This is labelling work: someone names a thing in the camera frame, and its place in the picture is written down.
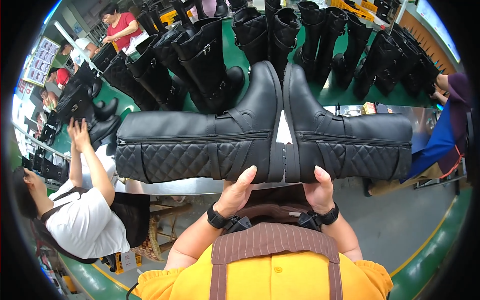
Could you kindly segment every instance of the sign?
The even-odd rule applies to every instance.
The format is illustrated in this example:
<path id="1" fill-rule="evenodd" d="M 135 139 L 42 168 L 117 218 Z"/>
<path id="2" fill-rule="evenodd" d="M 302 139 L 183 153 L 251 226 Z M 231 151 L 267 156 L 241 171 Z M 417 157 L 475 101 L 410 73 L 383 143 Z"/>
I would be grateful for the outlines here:
<path id="1" fill-rule="evenodd" d="M 135 253 L 133 251 L 128 251 L 121 254 L 121 265 L 123 271 L 127 272 L 137 267 L 137 262 L 135 261 Z"/>

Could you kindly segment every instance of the red shirt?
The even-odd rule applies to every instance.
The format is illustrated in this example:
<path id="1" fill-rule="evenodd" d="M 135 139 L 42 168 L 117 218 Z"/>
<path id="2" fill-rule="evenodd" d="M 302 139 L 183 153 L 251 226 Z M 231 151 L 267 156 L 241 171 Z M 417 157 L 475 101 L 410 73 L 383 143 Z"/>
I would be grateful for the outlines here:
<path id="1" fill-rule="evenodd" d="M 128 24 L 132 21 L 137 21 L 133 14 L 131 12 L 124 12 L 120 14 L 120 20 L 115 28 L 113 28 L 112 24 L 108 26 L 107 28 L 107 36 L 112 36 L 123 29 L 128 27 Z M 130 38 L 132 36 L 139 36 L 142 33 L 140 27 L 137 28 L 137 30 L 133 33 L 130 33 L 129 35 L 122 36 L 118 40 L 115 41 L 117 46 L 119 47 L 119 50 L 121 50 L 123 47 L 127 47 L 130 44 Z"/>

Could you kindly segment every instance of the black wristwatch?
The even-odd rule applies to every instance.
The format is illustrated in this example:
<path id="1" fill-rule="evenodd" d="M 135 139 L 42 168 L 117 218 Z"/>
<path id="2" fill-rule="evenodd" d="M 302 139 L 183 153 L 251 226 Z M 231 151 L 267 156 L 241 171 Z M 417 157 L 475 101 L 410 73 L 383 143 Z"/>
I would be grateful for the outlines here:
<path id="1" fill-rule="evenodd" d="M 217 229 L 221 229 L 229 223 L 231 218 L 225 219 L 217 211 L 214 211 L 213 205 L 215 203 L 213 203 L 207 210 L 208 223 Z"/>

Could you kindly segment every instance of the white t-shirt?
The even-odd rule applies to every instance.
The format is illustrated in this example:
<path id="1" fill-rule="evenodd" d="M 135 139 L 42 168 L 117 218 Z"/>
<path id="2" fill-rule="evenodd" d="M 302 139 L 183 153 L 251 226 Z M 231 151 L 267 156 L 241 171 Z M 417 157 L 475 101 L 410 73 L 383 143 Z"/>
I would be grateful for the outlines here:
<path id="1" fill-rule="evenodd" d="M 73 183 L 67 180 L 49 198 L 54 200 L 73 188 Z M 45 226 L 67 252 L 86 259 L 130 250 L 124 224 L 99 190 L 92 188 L 81 197 L 74 192 L 54 201 L 53 207 L 64 203 L 68 204 L 51 215 Z"/>

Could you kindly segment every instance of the poster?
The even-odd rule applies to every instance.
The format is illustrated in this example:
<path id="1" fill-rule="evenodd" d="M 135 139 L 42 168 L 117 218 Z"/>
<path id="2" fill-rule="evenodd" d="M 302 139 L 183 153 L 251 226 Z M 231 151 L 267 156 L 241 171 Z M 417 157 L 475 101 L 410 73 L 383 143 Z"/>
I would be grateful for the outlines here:
<path id="1" fill-rule="evenodd" d="M 47 80 L 47 74 L 52 66 L 55 55 L 59 50 L 60 45 L 49 40 L 46 37 L 41 38 L 40 44 L 35 52 L 35 55 L 30 60 L 25 71 L 24 80 L 44 86 Z"/>

